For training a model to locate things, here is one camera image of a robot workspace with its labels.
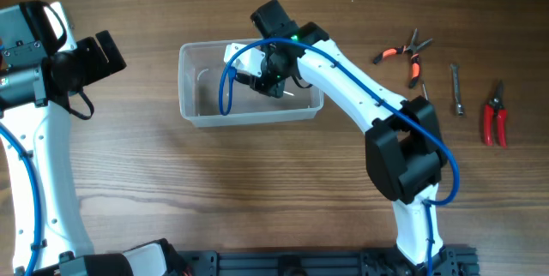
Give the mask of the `clear plastic container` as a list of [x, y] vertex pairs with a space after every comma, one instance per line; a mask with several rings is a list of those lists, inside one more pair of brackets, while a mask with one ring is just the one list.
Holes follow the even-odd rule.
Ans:
[[183, 118], [197, 128], [277, 123], [312, 119], [323, 108], [324, 94], [317, 87], [301, 89], [289, 79], [280, 99], [261, 95], [235, 83], [232, 109], [219, 110], [219, 85], [225, 67], [224, 53], [231, 40], [182, 45], [178, 61], [178, 96]]

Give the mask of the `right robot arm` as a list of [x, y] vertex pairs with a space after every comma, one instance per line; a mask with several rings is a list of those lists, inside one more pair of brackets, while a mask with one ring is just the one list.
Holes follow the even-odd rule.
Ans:
[[231, 110], [234, 82], [279, 99], [286, 79], [293, 78], [328, 95], [364, 133], [366, 171], [392, 203], [401, 257], [432, 274], [443, 260], [435, 206], [448, 161], [432, 104], [382, 87], [345, 57], [326, 31], [314, 22], [299, 26], [277, 0], [250, 18], [262, 39], [226, 47], [220, 113]]

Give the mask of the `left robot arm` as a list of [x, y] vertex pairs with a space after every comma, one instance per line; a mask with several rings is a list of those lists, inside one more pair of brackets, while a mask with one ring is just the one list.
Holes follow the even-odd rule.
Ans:
[[16, 275], [188, 275], [165, 239], [98, 255], [81, 219], [69, 159], [69, 102], [125, 68], [107, 31], [75, 40], [59, 3], [1, 12], [1, 142], [15, 212]]

